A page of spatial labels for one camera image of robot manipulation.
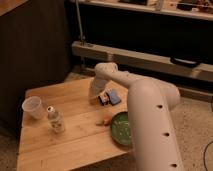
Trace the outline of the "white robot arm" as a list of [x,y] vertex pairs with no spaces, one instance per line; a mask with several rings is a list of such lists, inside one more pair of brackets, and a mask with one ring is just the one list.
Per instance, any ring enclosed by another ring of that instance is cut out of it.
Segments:
[[120,71],[114,62],[98,63],[89,88],[91,99],[109,81],[128,89],[127,110],[137,171],[185,171],[170,111],[180,102],[171,83]]

